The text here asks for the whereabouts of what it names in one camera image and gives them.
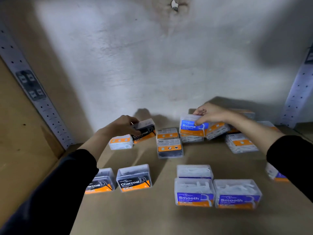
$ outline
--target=person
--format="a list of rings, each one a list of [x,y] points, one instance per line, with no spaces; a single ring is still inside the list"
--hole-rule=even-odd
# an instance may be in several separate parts
[[[202,115],[195,122],[220,122],[231,124],[244,133],[267,161],[285,175],[313,202],[313,190],[305,183],[310,178],[313,145],[299,136],[286,136],[281,132],[261,125],[244,115],[212,103],[198,107],[194,114]],[[60,161],[56,169],[38,186],[0,230],[0,234],[37,234],[42,229],[48,233],[69,234],[88,184],[98,173],[97,161],[109,140],[115,136],[140,131],[131,127],[138,120],[121,116],[98,130],[75,152]],[[67,188],[68,178],[75,180]]]

